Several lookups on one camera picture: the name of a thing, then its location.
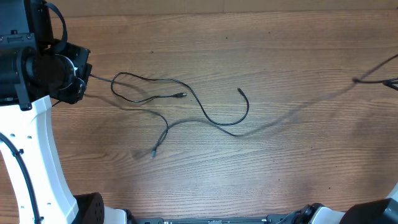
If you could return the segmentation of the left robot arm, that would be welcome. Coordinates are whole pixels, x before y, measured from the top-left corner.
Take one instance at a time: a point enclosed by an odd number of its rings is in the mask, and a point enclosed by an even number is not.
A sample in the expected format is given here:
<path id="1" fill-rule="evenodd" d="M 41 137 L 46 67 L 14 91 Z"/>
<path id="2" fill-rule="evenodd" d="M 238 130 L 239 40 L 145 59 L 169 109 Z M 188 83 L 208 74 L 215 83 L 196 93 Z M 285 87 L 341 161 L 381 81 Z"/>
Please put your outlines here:
<path id="1" fill-rule="evenodd" d="M 71 193 L 52 129 L 52 100 L 83 98 L 90 51 L 53 36 L 43 0 L 1 0 L 1 154 L 21 223 L 132 223 L 130 212 L 102 196 Z"/>

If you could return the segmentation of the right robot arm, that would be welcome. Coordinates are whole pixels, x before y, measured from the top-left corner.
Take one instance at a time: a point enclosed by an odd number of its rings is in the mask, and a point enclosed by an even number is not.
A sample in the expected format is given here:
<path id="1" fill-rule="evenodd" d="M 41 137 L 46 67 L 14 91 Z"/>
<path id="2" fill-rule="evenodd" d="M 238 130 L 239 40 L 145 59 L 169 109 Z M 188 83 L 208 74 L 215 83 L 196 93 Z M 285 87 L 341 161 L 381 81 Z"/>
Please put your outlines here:
<path id="1" fill-rule="evenodd" d="M 299 224 L 397 224 L 397 185 L 385 199 L 352 206 L 346 212 L 320 203 L 304 207 L 294 218 Z"/>

